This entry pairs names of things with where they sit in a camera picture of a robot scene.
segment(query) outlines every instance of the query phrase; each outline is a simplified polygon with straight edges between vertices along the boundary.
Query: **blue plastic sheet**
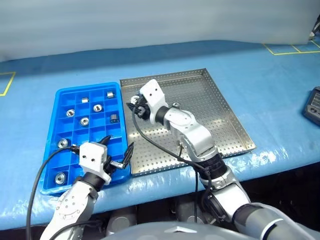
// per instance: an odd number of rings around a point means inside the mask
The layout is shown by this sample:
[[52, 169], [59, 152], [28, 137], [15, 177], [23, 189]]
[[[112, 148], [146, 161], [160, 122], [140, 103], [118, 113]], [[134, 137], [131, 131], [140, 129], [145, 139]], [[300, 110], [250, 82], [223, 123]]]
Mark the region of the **blue plastic sheet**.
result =
[[[261, 44], [200, 41], [3, 62], [0, 73], [16, 75], [0, 97], [0, 230], [26, 224], [58, 89], [200, 68], [208, 69], [257, 145], [225, 160], [241, 181], [320, 160], [320, 127], [302, 115], [320, 85], [318, 53], [273, 55]], [[194, 183], [190, 167], [135, 177], [100, 192], [94, 212], [190, 193]], [[38, 192], [32, 223], [49, 222], [56, 201]]]

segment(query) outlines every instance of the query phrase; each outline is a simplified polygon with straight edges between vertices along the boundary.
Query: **blue tablecloth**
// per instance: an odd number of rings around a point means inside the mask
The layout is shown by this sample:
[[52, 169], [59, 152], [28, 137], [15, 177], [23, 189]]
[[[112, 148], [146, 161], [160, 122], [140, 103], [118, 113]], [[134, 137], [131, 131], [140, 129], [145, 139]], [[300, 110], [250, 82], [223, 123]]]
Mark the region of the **blue tablecloth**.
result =
[[[6, 95], [0, 96], [0, 230], [26, 224], [55, 93], [61, 88], [207, 68], [257, 145], [251, 153], [225, 160], [241, 181], [318, 162], [320, 127], [303, 117], [302, 110], [310, 91], [320, 85], [320, 53], [272, 54], [279, 49], [200, 41], [0, 63], [0, 73], [16, 72]], [[10, 74], [0, 75], [0, 93], [9, 79]], [[100, 192], [94, 212], [190, 193], [194, 183], [189, 167], [135, 177]], [[56, 200], [38, 193], [32, 223], [49, 222]]]

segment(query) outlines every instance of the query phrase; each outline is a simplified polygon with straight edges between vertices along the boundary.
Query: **stainless steel tray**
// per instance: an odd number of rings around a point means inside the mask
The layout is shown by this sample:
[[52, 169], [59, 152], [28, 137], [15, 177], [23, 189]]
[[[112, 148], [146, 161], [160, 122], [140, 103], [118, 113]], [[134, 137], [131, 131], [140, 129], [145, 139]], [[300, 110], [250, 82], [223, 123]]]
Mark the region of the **stainless steel tray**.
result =
[[[247, 153], [256, 145], [229, 107], [208, 71], [197, 69], [176, 73], [128, 78], [120, 80], [128, 143], [135, 142], [131, 159], [131, 173], [142, 175], [185, 166], [172, 156], [145, 141], [137, 132], [126, 103], [149, 80], [156, 79], [169, 106], [178, 102], [183, 110], [208, 128], [224, 157]], [[137, 118], [141, 130], [153, 141], [179, 153], [180, 147], [173, 136], [160, 124], [152, 125]], [[189, 159], [185, 151], [181, 155]]]

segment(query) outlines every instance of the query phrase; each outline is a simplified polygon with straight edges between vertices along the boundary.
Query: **black device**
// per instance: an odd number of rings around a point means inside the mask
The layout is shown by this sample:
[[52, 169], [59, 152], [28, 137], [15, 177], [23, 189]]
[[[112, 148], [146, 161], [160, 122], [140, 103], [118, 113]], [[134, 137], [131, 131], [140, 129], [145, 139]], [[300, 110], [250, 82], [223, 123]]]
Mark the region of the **black device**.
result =
[[315, 87], [305, 105], [303, 115], [320, 126], [320, 86]]

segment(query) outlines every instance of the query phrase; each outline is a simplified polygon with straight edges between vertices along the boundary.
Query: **blue plastic tray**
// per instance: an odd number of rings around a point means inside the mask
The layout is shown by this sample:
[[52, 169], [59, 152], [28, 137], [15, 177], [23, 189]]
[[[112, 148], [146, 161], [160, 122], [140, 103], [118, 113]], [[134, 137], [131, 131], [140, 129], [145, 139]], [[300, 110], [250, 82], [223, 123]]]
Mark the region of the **blue plastic tray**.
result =
[[[108, 98], [107, 92], [113, 92], [114, 98]], [[89, 98], [88, 103], [82, 103], [82, 98]], [[94, 112], [96, 104], [103, 106], [102, 111]], [[74, 109], [75, 115], [67, 117], [67, 110]], [[118, 123], [110, 123], [110, 115], [117, 114]], [[89, 118], [88, 126], [81, 126], [80, 119]], [[58, 141], [67, 139], [70, 144], [77, 146], [84, 142], [98, 142], [103, 137], [112, 135], [107, 154], [114, 161], [122, 161], [127, 149], [127, 134], [125, 127], [124, 109], [121, 90], [117, 83], [109, 82], [96, 85], [64, 88], [57, 91], [51, 116], [49, 133], [46, 141], [43, 161], [58, 149]], [[64, 173], [66, 181], [63, 185], [55, 183], [57, 173]], [[83, 176], [84, 171], [79, 166], [79, 156], [65, 150], [58, 153], [47, 164], [41, 177], [41, 193], [60, 195], [70, 188], [77, 176]], [[117, 169], [112, 175], [110, 184], [126, 181], [131, 175], [130, 166]]]

